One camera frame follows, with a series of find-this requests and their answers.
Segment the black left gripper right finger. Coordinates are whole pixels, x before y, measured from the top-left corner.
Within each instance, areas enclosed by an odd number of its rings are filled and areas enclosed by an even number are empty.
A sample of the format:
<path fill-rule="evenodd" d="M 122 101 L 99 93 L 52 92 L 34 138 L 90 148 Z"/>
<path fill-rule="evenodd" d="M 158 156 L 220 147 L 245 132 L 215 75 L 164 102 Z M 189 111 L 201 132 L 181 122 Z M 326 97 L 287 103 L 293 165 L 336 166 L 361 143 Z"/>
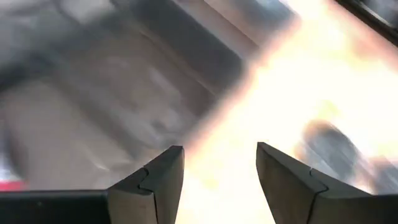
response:
<path fill-rule="evenodd" d="M 398 224 L 398 194 L 368 194 L 264 142 L 256 168 L 275 224 Z"/>

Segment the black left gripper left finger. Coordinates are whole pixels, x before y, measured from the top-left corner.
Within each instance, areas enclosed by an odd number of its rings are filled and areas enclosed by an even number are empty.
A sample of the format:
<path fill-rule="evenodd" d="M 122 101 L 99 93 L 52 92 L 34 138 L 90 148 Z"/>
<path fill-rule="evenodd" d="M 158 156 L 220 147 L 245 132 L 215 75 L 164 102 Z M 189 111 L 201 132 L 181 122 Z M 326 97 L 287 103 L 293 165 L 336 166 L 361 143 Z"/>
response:
<path fill-rule="evenodd" d="M 108 189 L 111 224 L 175 224 L 183 185 L 184 149 L 170 146 Z"/>

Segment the navy DSC shave butter tube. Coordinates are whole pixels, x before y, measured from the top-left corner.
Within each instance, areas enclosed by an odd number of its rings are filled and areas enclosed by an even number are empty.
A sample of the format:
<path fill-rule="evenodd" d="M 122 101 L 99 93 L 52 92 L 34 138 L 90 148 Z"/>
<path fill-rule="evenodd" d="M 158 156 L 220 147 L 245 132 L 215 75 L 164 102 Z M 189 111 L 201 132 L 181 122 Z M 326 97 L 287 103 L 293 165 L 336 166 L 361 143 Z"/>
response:
<path fill-rule="evenodd" d="M 294 155 L 326 175 L 367 193 L 375 192 L 363 154 L 347 135 L 327 121 L 313 120 L 304 127 Z"/>

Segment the black table frame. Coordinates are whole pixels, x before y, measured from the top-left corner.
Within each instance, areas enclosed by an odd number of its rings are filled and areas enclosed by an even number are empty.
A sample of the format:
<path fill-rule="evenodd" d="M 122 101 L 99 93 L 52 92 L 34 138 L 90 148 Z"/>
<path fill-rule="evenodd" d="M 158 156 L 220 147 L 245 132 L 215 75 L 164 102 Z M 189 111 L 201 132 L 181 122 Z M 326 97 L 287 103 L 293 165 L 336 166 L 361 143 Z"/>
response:
<path fill-rule="evenodd" d="M 334 0 L 398 47 L 398 0 Z"/>

